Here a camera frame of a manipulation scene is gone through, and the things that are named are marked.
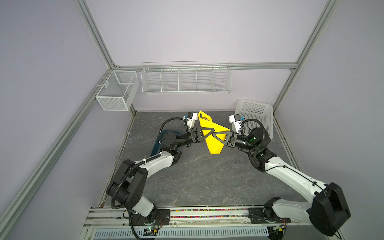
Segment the yellow paper napkin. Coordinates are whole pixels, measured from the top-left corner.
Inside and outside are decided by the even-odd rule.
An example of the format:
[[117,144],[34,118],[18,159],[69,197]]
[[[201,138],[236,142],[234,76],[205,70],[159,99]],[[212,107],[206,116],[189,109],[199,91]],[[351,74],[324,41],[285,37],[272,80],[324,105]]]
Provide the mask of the yellow paper napkin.
[[[208,127],[208,128],[214,128],[215,132],[221,132],[221,131],[229,131],[230,129],[223,127],[219,124],[216,124],[213,122],[213,119],[207,115],[206,113],[200,111],[198,113],[200,127]],[[208,146],[208,149],[210,153],[213,154],[220,154],[223,147],[225,146],[223,143],[220,143],[218,140],[216,140],[213,135],[206,138],[206,144]]]

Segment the white plastic perforated basket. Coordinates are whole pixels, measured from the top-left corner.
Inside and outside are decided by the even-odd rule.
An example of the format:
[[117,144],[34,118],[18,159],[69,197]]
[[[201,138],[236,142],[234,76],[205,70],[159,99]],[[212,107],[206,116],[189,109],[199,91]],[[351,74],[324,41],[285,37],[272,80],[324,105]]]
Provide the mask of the white plastic perforated basket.
[[274,116],[273,107],[269,104],[240,99],[237,102],[235,115],[239,114],[244,120],[256,119],[260,121],[269,134],[272,140],[274,137]]

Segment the teal plastic tray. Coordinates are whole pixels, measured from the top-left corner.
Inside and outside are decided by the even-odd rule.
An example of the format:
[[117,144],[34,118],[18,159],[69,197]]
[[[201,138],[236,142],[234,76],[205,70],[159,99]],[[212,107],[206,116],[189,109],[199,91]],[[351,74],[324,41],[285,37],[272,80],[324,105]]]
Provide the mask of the teal plastic tray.
[[161,131],[155,142],[151,155],[153,156],[159,152],[165,151],[175,157],[178,154],[176,139],[179,135],[180,132],[177,131]]

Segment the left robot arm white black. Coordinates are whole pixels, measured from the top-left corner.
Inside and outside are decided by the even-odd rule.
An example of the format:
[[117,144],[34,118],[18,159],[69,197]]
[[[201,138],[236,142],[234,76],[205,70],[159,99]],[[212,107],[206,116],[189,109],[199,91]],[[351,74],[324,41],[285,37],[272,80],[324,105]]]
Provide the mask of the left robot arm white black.
[[[167,123],[175,120],[183,121],[186,129],[184,134],[163,131]],[[136,213],[151,221],[157,207],[143,195],[147,179],[178,162],[182,154],[178,147],[203,142],[214,132],[214,128],[195,127],[194,120],[186,118],[166,120],[158,133],[158,140],[162,147],[159,152],[141,161],[125,160],[116,171],[107,187],[107,194],[111,197],[111,208],[125,209],[129,213]]]

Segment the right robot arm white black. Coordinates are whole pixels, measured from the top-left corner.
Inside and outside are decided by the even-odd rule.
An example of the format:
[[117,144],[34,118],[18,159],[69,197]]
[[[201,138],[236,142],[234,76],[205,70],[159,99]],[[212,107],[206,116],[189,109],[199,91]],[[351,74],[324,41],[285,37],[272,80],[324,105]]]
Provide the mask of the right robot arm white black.
[[305,202],[294,202],[273,197],[257,216],[271,223],[277,219],[309,223],[323,235],[340,238],[339,229],[351,217],[342,188],[315,180],[289,166],[268,149],[271,139],[264,125],[259,120],[254,122],[258,126],[247,135],[242,130],[232,132],[219,126],[212,136],[225,146],[246,152],[256,170],[278,178],[305,199]]

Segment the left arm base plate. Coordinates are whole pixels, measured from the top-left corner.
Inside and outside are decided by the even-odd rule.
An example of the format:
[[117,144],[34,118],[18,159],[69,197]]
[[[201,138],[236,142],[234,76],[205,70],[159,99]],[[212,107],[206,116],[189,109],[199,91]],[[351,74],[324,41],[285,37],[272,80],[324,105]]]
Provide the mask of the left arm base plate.
[[147,217],[140,214],[130,216],[133,226],[168,226],[171,220],[170,209],[153,210]]

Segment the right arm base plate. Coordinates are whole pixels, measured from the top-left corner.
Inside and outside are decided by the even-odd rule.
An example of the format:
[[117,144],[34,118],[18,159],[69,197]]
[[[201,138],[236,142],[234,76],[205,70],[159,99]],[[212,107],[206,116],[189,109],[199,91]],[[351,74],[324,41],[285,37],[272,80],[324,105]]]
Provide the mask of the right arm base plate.
[[291,223],[289,218],[280,218],[271,209],[264,207],[248,208],[249,219],[252,224],[288,224]]

